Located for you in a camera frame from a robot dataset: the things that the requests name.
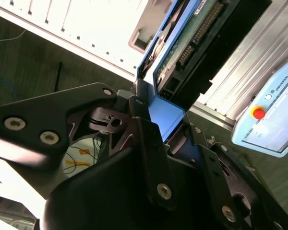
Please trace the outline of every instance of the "emergency stop button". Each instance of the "emergency stop button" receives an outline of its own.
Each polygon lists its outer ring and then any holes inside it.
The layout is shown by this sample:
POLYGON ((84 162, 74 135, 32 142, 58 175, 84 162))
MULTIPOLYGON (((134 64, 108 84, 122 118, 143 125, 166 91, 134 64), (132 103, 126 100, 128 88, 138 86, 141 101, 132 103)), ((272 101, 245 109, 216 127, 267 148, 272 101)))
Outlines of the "emergency stop button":
POLYGON ((263 119, 265 116, 265 110, 263 108, 256 108, 254 109, 252 115, 258 120, 263 119))

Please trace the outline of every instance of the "metal bolt head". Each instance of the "metal bolt head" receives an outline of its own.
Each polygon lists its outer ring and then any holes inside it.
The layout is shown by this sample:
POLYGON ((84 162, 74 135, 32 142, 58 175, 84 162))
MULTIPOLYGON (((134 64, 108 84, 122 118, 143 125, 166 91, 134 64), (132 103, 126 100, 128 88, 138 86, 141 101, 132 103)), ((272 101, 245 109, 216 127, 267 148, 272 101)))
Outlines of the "metal bolt head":
POLYGON ((202 132, 198 127, 195 127, 194 129, 195 129, 195 131, 196 131, 197 133, 201 133, 201 132, 202 132))
POLYGON ((170 200, 172 198, 171 189, 164 183, 160 183, 157 185, 157 191, 159 195, 165 200, 170 200))
POLYGON ((222 207, 223 215, 226 217, 226 219, 232 223, 236 222, 236 216, 235 213, 227 206, 222 207))
POLYGON ((143 104, 143 102, 141 101, 141 100, 139 100, 139 99, 136 99, 135 100, 137 103, 139 103, 139 104, 143 104))
POLYGON ((25 121, 18 117, 10 117, 4 121, 5 127, 10 130, 18 131, 25 127, 25 121))
POLYGON ((58 143, 59 136, 54 132, 46 131, 40 135, 40 140, 45 144, 54 145, 58 143))
POLYGON ((277 221, 273 221, 275 227, 278 229, 278 230, 283 230, 283 227, 280 225, 280 223, 278 223, 277 221))
POLYGON ((220 148, 224 151, 224 152, 227 152, 228 149, 224 146, 224 145, 221 145, 220 148))
POLYGON ((108 89, 103 90, 106 95, 112 95, 112 92, 108 89))

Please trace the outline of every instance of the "circuit board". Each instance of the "circuit board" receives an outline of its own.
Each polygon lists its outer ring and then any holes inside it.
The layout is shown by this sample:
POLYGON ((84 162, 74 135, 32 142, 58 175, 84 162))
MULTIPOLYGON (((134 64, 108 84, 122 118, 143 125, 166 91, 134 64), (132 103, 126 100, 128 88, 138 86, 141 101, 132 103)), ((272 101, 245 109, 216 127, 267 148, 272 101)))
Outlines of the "circuit board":
POLYGON ((171 74, 176 63, 184 64, 194 48, 190 43, 197 44, 217 14, 221 11, 223 4, 217 0, 203 0, 197 7, 194 15, 179 36, 167 58, 162 63, 157 73, 157 78, 162 79, 166 74, 171 74))

